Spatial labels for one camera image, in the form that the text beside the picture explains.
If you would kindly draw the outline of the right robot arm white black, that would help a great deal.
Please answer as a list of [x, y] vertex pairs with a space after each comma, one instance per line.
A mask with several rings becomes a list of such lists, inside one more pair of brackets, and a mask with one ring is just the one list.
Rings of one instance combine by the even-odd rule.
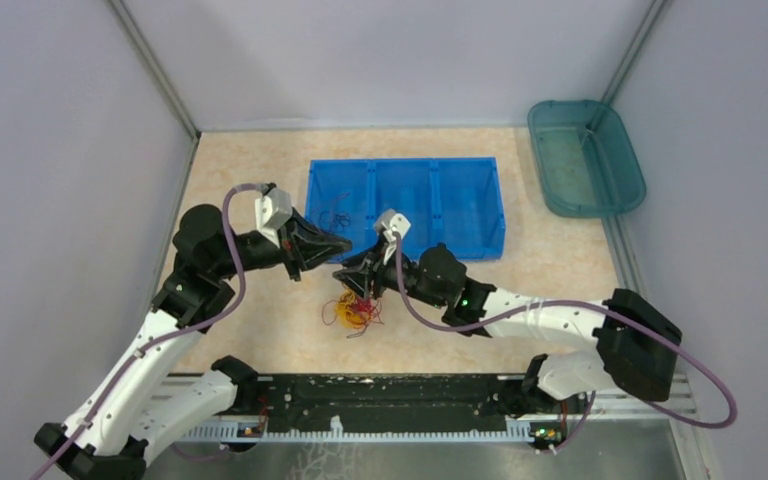
[[488, 338], [528, 338], [563, 345], [566, 354], [535, 356], [523, 398], [536, 412], [584, 392], [619, 388], [648, 402], [671, 393], [681, 330], [639, 293], [617, 288], [601, 301], [551, 300], [470, 278], [444, 244], [417, 261], [374, 246], [346, 259], [334, 278], [378, 299], [386, 290], [442, 310], [439, 331]]

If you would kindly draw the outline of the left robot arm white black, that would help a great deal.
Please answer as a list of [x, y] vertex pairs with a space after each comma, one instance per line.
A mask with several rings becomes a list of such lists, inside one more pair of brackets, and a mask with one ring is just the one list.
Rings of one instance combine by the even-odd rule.
[[257, 373], [233, 356], [216, 361], [195, 386], [163, 406], [148, 403], [183, 354], [240, 304], [245, 289], [232, 289], [228, 279], [243, 281], [249, 270], [283, 265], [297, 281], [349, 252], [352, 243], [319, 230], [296, 210], [275, 242], [257, 230], [227, 230], [226, 216], [210, 204], [185, 212], [173, 237], [173, 271], [132, 343], [73, 414], [37, 431], [34, 442], [49, 458], [33, 478], [58, 467], [72, 479], [140, 479], [164, 450], [210, 416], [257, 406]]

